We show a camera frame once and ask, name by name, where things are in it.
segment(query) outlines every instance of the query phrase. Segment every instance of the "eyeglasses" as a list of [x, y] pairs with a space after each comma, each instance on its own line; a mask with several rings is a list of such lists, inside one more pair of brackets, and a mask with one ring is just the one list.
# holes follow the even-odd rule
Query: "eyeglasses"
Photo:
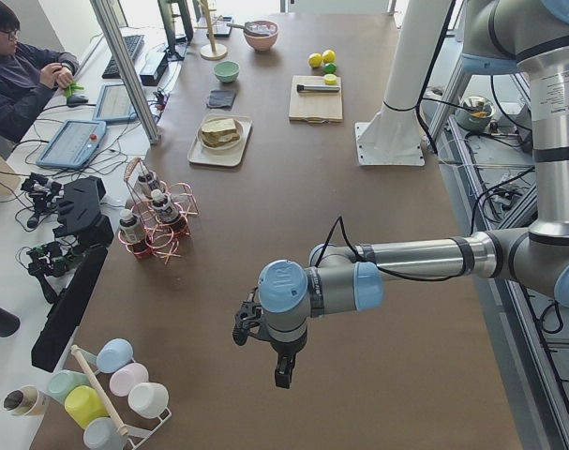
[[18, 36], [20, 35], [20, 30], [13, 30], [13, 31], [0, 30], [0, 33], [5, 33], [9, 40], [16, 41], [18, 40]]

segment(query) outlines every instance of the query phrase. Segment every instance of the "black cloth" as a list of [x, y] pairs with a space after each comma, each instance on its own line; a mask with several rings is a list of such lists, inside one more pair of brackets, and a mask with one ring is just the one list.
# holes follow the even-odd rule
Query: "black cloth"
[[15, 55], [0, 57], [0, 135], [20, 141], [55, 93], [40, 83], [40, 70], [50, 63], [67, 63], [78, 70], [68, 52], [18, 43]]
[[214, 90], [209, 94], [207, 106], [209, 108], [231, 108], [234, 104], [236, 91], [231, 90]]

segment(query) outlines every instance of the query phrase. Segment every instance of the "sticker label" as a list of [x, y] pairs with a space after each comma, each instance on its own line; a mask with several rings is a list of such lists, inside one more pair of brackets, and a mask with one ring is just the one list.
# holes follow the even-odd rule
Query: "sticker label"
[[532, 121], [569, 114], [569, 70], [530, 84]]

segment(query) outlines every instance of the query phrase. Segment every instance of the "brown tabletop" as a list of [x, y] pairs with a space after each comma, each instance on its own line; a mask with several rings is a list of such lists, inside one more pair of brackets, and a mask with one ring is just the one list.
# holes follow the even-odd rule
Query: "brown tabletop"
[[[254, 52], [239, 30], [221, 41], [241, 66], [232, 86], [200, 58], [207, 39], [196, 33], [146, 163], [168, 184], [189, 183], [201, 215], [167, 265], [113, 243], [75, 342], [97, 352], [126, 338], [151, 381], [168, 387], [173, 417], [148, 450], [521, 448], [469, 278], [388, 282], [377, 309], [310, 320], [290, 390], [274, 386], [267, 343], [233, 343], [233, 314], [262, 268], [307, 265], [338, 215], [355, 244], [457, 234], [436, 158], [425, 168], [357, 163], [353, 127], [382, 104], [392, 18], [271, 19], [280, 26], [271, 52]], [[307, 56], [328, 48], [343, 80], [343, 122], [289, 122], [292, 76], [319, 74]], [[190, 165], [202, 118], [219, 113], [205, 100], [220, 87], [237, 90], [231, 113], [253, 121], [247, 151], [233, 169]], [[31, 448], [84, 448], [82, 430], [54, 403]]]

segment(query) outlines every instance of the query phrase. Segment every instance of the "spoon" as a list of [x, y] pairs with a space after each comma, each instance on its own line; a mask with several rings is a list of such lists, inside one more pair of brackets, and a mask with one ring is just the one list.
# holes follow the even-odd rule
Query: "spoon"
[[241, 30], [245, 30], [249, 36], [256, 36], [256, 37], [266, 37], [270, 35], [269, 31], [253, 31], [251, 30], [251, 26], [257, 25], [259, 23], [256, 22], [245, 22], [244, 25], [239, 25], [238, 23], [226, 23], [230, 28], [240, 28]]

